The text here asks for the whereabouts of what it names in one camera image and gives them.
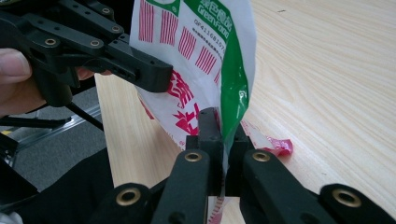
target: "white plastic bag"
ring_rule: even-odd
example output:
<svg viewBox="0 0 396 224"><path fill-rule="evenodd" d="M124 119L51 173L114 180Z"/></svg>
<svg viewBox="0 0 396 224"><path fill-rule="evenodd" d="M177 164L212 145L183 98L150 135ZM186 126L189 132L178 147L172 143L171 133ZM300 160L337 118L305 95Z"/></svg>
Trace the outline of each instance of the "white plastic bag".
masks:
<svg viewBox="0 0 396 224"><path fill-rule="evenodd" d="M226 148L248 109L256 35L248 0L136 0L131 46L174 66L167 93L138 88L149 112L184 149L197 115L215 107Z"/></svg>

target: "wooden table surface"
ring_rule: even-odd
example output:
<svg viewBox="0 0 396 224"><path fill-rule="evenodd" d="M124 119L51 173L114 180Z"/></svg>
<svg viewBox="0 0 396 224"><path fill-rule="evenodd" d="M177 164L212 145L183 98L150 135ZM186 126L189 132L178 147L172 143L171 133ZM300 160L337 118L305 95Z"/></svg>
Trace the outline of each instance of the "wooden table surface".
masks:
<svg viewBox="0 0 396 224"><path fill-rule="evenodd" d="M245 118L289 138L307 189L341 183L396 218L396 3L253 0L256 79ZM116 186L166 178L179 149L132 84L96 77ZM237 200L223 223L243 223Z"/></svg>

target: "green label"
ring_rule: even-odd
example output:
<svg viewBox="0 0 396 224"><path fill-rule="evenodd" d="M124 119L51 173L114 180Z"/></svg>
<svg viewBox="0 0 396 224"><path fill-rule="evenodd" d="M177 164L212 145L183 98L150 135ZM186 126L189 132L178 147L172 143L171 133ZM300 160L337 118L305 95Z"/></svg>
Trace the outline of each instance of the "green label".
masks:
<svg viewBox="0 0 396 224"><path fill-rule="evenodd" d="M185 0L186 5L218 35L226 40L233 30L230 11L217 0Z"/></svg>
<svg viewBox="0 0 396 224"><path fill-rule="evenodd" d="M147 0L147 2L154 6L168 10L178 17L178 12L180 10L180 0Z"/></svg>
<svg viewBox="0 0 396 224"><path fill-rule="evenodd" d="M248 101L248 78L245 73L239 40L236 31L232 30L221 67L222 135L227 150L230 150L233 145L236 128L248 110Z"/></svg>
<svg viewBox="0 0 396 224"><path fill-rule="evenodd" d="M230 11L218 0L185 0L186 5L227 43L221 67L222 136L230 149L248 109L248 79Z"/></svg>

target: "red stripes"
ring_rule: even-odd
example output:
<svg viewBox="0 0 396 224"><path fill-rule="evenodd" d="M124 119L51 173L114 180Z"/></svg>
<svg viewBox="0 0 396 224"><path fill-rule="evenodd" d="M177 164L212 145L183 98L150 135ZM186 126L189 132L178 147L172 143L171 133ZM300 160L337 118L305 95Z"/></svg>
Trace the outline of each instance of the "red stripes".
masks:
<svg viewBox="0 0 396 224"><path fill-rule="evenodd" d="M154 30L154 6L140 0L139 40L152 43Z"/></svg>
<svg viewBox="0 0 396 224"><path fill-rule="evenodd" d="M190 33L190 31L183 27L183 32L181 33L180 42L178 43L178 51L186 59L189 59L192 55L192 51L195 48L196 43L195 37Z"/></svg>
<svg viewBox="0 0 396 224"><path fill-rule="evenodd" d="M215 76L215 80L214 80L217 85L219 85L220 72L221 69L219 69L218 74Z"/></svg>
<svg viewBox="0 0 396 224"><path fill-rule="evenodd" d="M177 29L177 17L166 10L163 10L163 22L161 24L160 43L175 45L175 33Z"/></svg>
<svg viewBox="0 0 396 224"><path fill-rule="evenodd" d="M201 53L199 54L198 60L195 63L199 68L201 68L205 73L209 74L215 65L216 58L212 53L205 47L202 47Z"/></svg>

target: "finger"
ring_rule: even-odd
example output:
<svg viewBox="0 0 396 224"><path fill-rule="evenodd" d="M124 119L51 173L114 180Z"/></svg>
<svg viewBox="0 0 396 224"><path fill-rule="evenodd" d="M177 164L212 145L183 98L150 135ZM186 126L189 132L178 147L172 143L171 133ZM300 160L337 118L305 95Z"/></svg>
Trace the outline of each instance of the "finger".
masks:
<svg viewBox="0 0 396 224"><path fill-rule="evenodd" d="M89 77L92 77L93 74L94 74L93 71L90 71L90 70L88 70L86 68L83 68L83 67L77 67L76 69L77 69L77 74L78 74L78 79L79 80L85 80L85 79L87 79Z"/></svg>
<svg viewBox="0 0 396 224"><path fill-rule="evenodd" d="M32 77L23 82L0 86L0 118L29 112L45 103Z"/></svg>
<svg viewBox="0 0 396 224"><path fill-rule="evenodd" d="M93 75L94 75L93 71L88 70L86 68L77 67L76 69L77 69L78 79L79 80L85 80L85 79L87 79L89 77L93 77ZM107 76L107 75L111 75L112 73L110 71L106 70L105 72L103 72L101 74L104 75L104 76Z"/></svg>
<svg viewBox="0 0 396 224"><path fill-rule="evenodd" d="M108 71L108 70L106 70L105 72L101 73L101 75L104 75L104 76L108 76L108 75L112 75L112 74L113 73Z"/></svg>
<svg viewBox="0 0 396 224"><path fill-rule="evenodd" d="M0 49L0 84L22 82L32 75L29 62L15 49Z"/></svg>

